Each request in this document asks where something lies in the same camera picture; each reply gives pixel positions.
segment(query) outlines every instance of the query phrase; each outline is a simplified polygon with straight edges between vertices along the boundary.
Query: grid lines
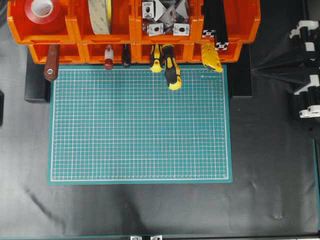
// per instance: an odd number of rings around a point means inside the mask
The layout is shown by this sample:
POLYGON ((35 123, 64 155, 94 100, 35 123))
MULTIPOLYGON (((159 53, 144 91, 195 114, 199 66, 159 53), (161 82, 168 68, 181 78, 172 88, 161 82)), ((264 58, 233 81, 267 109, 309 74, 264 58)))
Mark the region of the grid lines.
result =
POLYGON ((146 68, 59 70, 51 98, 49 181, 231 179, 223 73, 186 66, 182 88, 146 68))

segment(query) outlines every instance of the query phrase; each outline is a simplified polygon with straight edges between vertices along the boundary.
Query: yellow utility knife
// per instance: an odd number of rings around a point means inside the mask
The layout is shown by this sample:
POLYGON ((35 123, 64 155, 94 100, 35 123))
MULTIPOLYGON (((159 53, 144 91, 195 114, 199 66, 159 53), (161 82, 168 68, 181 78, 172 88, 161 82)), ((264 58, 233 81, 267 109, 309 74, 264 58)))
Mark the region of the yellow utility knife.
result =
POLYGON ((201 45, 202 63, 209 69, 221 73, 223 71, 220 63, 218 51, 214 43, 206 43, 201 45))

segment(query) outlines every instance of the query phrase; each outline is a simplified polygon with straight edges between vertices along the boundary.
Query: red tape roll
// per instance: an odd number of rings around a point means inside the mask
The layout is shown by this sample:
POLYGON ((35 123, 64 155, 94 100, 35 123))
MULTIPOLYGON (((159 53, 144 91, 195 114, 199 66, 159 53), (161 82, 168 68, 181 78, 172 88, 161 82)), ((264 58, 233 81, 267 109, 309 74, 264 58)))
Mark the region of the red tape roll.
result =
POLYGON ((24 12, 35 24, 52 23, 60 13, 59 0, 25 0, 24 12))

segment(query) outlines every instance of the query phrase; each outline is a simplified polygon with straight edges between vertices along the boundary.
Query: yellow screwdriver handle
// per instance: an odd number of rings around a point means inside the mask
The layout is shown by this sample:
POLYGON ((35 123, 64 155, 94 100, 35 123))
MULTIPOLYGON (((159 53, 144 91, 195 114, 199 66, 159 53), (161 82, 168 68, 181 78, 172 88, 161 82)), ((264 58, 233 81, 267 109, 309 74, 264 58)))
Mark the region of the yellow screwdriver handle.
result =
POLYGON ((150 69, 154 73, 160 73, 162 71, 163 54, 162 48, 159 44, 152 46, 150 54, 150 69))
POLYGON ((178 90, 182 86, 180 76, 180 67, 177 64, 176 56, 174 54, 174 46, 165 44, 162 46, 165 62, 165 78, 170 90, 178 90))

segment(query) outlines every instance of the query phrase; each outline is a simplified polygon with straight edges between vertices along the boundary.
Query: orange storage bin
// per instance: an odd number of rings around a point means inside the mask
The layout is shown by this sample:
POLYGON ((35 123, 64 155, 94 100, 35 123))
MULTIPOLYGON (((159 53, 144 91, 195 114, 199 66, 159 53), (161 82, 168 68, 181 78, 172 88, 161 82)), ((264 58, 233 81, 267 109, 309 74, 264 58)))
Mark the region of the orange storage bin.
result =
MULTIPOLYGON (((45 64, 49 50, 48 44, 29 45, 33 61, 45 64)), ((60 64, 83 64, 86 62, 83 46, 80 44, 66 44, 60 46, 60 64)))
MULTIPOLYGON (((213 38, 202 37, 204 0, 198 0, 198 27, 196 43, 213 42, 213 38)), ((260 0, 224 0, 226 28, 229 42, 252 43, 256 39, 261 21, 260 0)))
POLYGON ((195 42, 198 25, 198 0, 188 0, 189 36, 173 36, 172 34, 148 36, 142 29, 143 22, 145 21, 145 19, 142 18, 142 2, 142 0, 135 0, 135 39, 137 44, 191 44, 195 42))
POLYGON ((72 27, 77 43, 135 43, 135 0, 112 1, 112 29, 109 35, 95 35, 90 21, 88 0, 72 1, 72 27))
MULTIPOLYGON (((177 63, 186 63, 188 61, 189 45, 173 44, 174 54, 177 63)), ((136 44, 136 62, 139 64, 150 63, 150 53, 152 44, 136 44)))
POLYGON ((36 24, 25 14, 25 1, 8 2, 7 22, 17 44, 75 44, 75 36, 71 24, 70 0, 59 0, 62 30, 54 31, 50 24, 36 24))
MULTIPOLYGON (((238 61, 242 45, 242 43, 230 42, 227 50, 218 51, 220 61, 222 63, 233 63, 238 61)), ((188 63, 202 63, 201 44, 189 44, 188 50, 188 63)))
MULTIPOLYGON (((112 44, 113 63, 120 64, 122 60, 123 44, 112 44)), ((88 64, 103 64, 105 62, 105 50, 107 44, 84 44, 85 61, 88 64)), ((136 62, 136 45, 131 44, 131 63, 136 62)))

